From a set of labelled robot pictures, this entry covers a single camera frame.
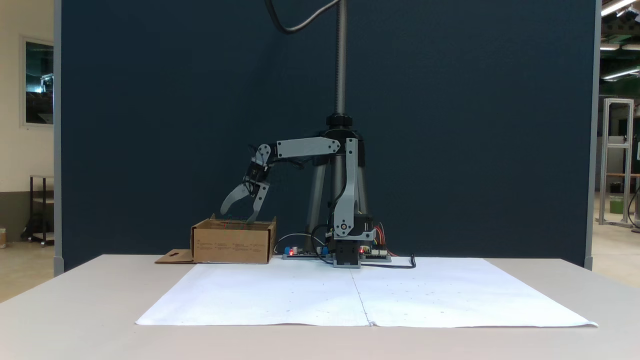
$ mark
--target black cable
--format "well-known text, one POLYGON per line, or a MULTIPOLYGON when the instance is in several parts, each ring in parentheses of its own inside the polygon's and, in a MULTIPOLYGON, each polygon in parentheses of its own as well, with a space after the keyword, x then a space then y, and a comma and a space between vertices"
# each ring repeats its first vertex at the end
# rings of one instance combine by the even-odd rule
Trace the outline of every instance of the black cable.
POLYGON ((415 254, 411 254, 409 258, 411 265, 383 265, 383 264, 361 264, 362 266, 371 266, 374 268, 389 268, 389 269, 413 269, 415 268, 415 254))
MULTIPOLYGON (((311 235, 311 233, 308 233, 308 232, 306 232, 306 231, 300 231, 299 233, 292 233, 292 234, 289 234, 289 235, 311 235)), ((276 248, 278 247, 278 244, 282 241, 282 239, 284 239, 284 238, 285 238, 285 237, 287 237, 287 236, 288 236, 288 235, 283 236, 283 237, 281 237, 280 239, 278 239, 278 241, 276 241, 275 245, 273 245, 273 252, 276 252, 276 248)), ((313 244, 313 243, 314 243, 314 240, 319 242, 319 240, 318 240, 318 239, 316 239, 316 238, 311 238, 311 244, 313 244)))
MULTIPOLYGON (((318 224, 318 225, 316 225, 316 227, 314 227, 314 229, 311 230, 311 237, 312 238, 316 235, 316 231, 318 231, 318 229, 320 229, 321 227, 328 227, 328 226, 326 224, 318 224)), ((318 249, 316 249, 315 246, 313 246, 313 248, 314 248, 314 252, 316 253, 316 256, 317 256, 318 259, 324 261, 325 263, 327 263, 329 265, 333 265, 333 263, 331 261, 325 260, 322 256, 320 256, 320 254, 318 254, 318 249)))
POLYGON ((636 225, 636 222, 631 219, 631 203, 634 201, 634 199, 638 195, 638 192, 640 192, 640 186, 638 187, 638 190, 636 190, 636 193, 631 197, 631 200, 629 200, 629 206, 627 206, 627 216, 629 216, 629 220, 631 221, 631 225, 633 225, 636 229, 640 229, 640 227, 638 227, 638 225, 636 225))
POLYGON ((267 11, 269 12, 269 16, 271 17, 271 21, 273 21, 273 25, 276 27, 276 29, 279 32, 281 32, 281 33, 283 33, 285 35, 295 34, 295 33, 299 32, 300 30, 306 28, 309 24, 311 24, 311 22, 316 17, 320 16, 322 13, 324 13, 327 10, 329 10, 330 8, 332 8, 338 2, 339 2, 339 0, 333 0, 332 2, 330 2, 329 4, 327 4, 323 8, 321 8, 320 10, 316 11, 315 14, 311 15, 311 17, 309 17, 307 20, 303 21, 300 25, 294 26, 293 28, 285 28, 280 23, 280 19, 278 19, 278 14, 276 14, 276 10, 273 7, 272 0, 264 0, 264 4, 267 6, 267 11))

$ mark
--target aluminum frame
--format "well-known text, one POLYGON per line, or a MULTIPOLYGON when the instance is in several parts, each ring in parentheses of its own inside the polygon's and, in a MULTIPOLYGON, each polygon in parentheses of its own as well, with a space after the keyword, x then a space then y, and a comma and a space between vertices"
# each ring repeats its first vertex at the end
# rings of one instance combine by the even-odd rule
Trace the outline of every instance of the aluminum frame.
POLYGON ((602 157, 600 160, 600 216, 598 224, 620 225, 624 227, 632 227, 629 222, 629 195, 631 191, 631 157, 633 149, 634 137, 634 101, 633 99, 604 99, 602 116, 602 157), (622 144, 609 144, 609 121, 611 116, 612 104, 624 104, 629 107, 627 113, 627 139, 622 144), (624 190, 624 209, 622 211, 622 220, 619 222, 609 222, 604 218, 604 210, 607 200, 607 156, 609 149, 624 149, 625 152, 625 190, 624 190))

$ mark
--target black power cord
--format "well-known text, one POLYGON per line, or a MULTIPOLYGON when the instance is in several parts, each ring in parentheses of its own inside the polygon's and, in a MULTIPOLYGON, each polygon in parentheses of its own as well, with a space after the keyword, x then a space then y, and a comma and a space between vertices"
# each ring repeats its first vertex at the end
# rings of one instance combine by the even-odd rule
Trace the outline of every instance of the black power cord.
POLYGON ((640 227, 638 227, 638 225, 636 225, 636 222, 631 219, 631 203, 634 201, 634 199, 636 198, 639 192, 640 192, 640 186, 638 186, 638 190, 636 190, 636 193, 631 197, 631 200, 629 200, 629 205, 627 206, 627 216, 629 216, 631 225, 633 225, 636 229, 640 229, 640 227))
MULTIPOLYGON (((321 227, 328 227, 326 224, 318 224, 316 225, 316 227, 314 227, 313 230, 311 230, 311 238, 313 239, 313 237, 316 235, 316 231, 318 231, 318 229, 320 229, 321 227)), ((325 260, 322 256, 320 256, 320 254, 318 254, 318 249, 316 249, 316 246, 313 246, 314 248, 314 252, 316 253, 316 256, 318 259, 324 261, 327 264, 333 265, 333 263, 331 261, 327 261, 325 260)))
POLYGON ((413 269, 415 268, 415 254, 411 254, 411 257, 409 257, 409 263, 411 265, 362 264, 362 266, 371 266, 374 268, 389 268, 389 269, 413 269))
POLYGON ((307 20, 305 20, 302 23, 300 23, 300 25, 294 26, 293 28, 285 28, 280 23, 280 19, 278 19, 278 14, 276 14, 276 10, 273 7, 272 0, 264 0, 264 4, 267 6, 267 11, 269 12, 269 16, 271 17, 271 21, 273 21, 273 25, 276 27, 276 29, 279 32, 281 32, 281 33, 283 33, 285 35, 295 34, 295 33, 299 32, 300 30, 306 28, 309 24, 311 24, 311 22, 316 17, 320 16, 322 13, 326 12, 327 10, 329 10, 330 8, 335 6, 338 2, 339 2, 339 0, 333 0, 332 2, 328 3, 324 7, 320 8, 320 10, 316 11, 315 14, 311 15, 310 18, 308 18, 307 20))

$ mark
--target metal pole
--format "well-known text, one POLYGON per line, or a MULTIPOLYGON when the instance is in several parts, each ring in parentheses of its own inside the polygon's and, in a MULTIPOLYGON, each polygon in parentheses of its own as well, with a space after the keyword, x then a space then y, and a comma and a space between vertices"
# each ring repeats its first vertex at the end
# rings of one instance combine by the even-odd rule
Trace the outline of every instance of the metal pole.
POLYGON ((609 150, 609 108, 611 102, 604 99, 602 115, 602 155, 600 157, 600 217, 598 224, 604 224, 604 207, 607 197, 607 151, 609 150))
POLYGON ((367 185, 364 180, 364 167, 358 167, 358 210, 363 214, 369 213, 367 185))
MULTIPOLYGON (((324 173, 326 172, 326 163, 314 166, 314 174, 311 179, 311 196, 309 198, 309 210, 307 213, 307 228, 305 232, 311 233, 320 223, 320 208, 322 206, 322 192, 324 187, 324 173)), ((317 246, 312 238, 305 241, 305 251, 313 251, 313 247, 317 246)))
POLYGON ((331 202, 334 205, 334 201, 338 199, 344 189, 346 182, 346 166, 344 163, 344 155, 335 155, 331 157, 331 202))
POLYGON ((338 3, 335 60, 335 113, 344 114, 347 80, 347 0, 338 3))
POLYGON ((634 101, 631 100, 629 104, 629 113, 627 115, 627 145, 624 150, 627 155, 625 162, 625 197, 623 204, 625 205, 622 210, 622 222, 627 222, 629 219, 629 205, 630 191, 631 191, 631 157, 633 156, 633 137, 634 137, 634 101))

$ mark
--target cardboard flap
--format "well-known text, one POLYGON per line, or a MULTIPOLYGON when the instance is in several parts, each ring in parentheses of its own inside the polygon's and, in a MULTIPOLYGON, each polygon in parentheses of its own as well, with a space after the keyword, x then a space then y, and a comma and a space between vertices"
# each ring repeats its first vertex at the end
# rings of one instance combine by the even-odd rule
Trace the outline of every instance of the cardboard flap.
POLYGON ((156 260, 156 264, 192 264, 191 249, 173 249, 156 260))

